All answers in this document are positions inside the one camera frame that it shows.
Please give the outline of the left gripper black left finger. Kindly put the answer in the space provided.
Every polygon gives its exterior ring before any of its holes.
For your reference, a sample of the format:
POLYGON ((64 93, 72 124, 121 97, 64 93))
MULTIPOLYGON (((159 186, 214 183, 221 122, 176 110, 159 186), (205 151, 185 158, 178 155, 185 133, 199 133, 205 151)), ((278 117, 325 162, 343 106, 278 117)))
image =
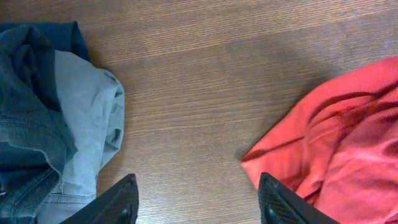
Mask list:
POLYGON ((128 174, 61 224, 135 224, 139 191, 135 174, 128 174))

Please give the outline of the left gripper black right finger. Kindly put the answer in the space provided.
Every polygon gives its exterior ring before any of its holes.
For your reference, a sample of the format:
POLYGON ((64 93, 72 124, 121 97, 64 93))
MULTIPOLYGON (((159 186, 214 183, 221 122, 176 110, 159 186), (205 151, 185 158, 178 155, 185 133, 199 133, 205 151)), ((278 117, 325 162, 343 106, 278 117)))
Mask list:
POLYGON ((267 172, 258 188, 262 224, 337 224, 267 172))

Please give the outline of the red printed t-shirt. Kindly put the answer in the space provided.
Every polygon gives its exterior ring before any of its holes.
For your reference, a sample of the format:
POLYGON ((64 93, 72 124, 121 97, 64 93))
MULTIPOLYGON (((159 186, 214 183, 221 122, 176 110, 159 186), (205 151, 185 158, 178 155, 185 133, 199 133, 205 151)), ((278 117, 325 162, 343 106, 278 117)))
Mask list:
POLYGON ((241 159, 339 223, 397 222, 397 58, 302 98, 241 159))

